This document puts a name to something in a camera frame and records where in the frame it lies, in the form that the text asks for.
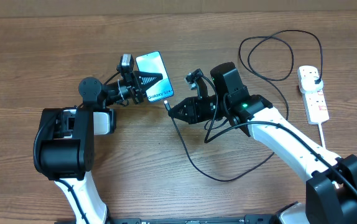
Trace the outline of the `Samsung Galaxy smartphone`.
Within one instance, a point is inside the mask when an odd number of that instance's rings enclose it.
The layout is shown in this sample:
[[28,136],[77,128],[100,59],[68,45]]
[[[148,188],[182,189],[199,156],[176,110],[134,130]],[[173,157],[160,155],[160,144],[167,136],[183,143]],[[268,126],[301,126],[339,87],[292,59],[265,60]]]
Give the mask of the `Samsung Galaxy smartphone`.
[[141,85],[146,87],[150,102],[166,99],[174,95],[164,61],[159,51],[136,57],[137,68],[141,75]]

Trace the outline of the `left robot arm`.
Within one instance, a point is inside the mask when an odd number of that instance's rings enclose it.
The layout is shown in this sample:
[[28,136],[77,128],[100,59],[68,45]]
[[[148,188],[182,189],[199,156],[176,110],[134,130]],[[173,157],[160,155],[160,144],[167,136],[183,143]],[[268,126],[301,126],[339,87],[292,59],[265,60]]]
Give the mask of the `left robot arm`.
[[111,223],[91,170],[95,161],[96,135],[114,133],[116,112],[110,106],[128,98],[138,104],[146,91],[163,79],[160,73],[123,72],[114,83],[86,77],[78,91],[83,103],[77,107],[42,111],[33,146],[34,166],[65,194],[74,223]]

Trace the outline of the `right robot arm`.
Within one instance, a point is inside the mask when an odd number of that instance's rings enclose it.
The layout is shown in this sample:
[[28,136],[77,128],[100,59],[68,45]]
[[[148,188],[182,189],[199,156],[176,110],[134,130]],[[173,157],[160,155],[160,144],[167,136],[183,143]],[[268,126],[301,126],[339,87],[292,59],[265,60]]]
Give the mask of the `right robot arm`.
[[174,107],[172,119],[189,124],[227,118],[230,129],[261,142],[305,183],[305,203],[294,202],[273,215],[246,215],[245,223],[357,223],[357,157],[346,158],[318,145],[291,125],[261,95],[250,95],[233,62],[207,78],[200,69],[185,81],[197,90]]

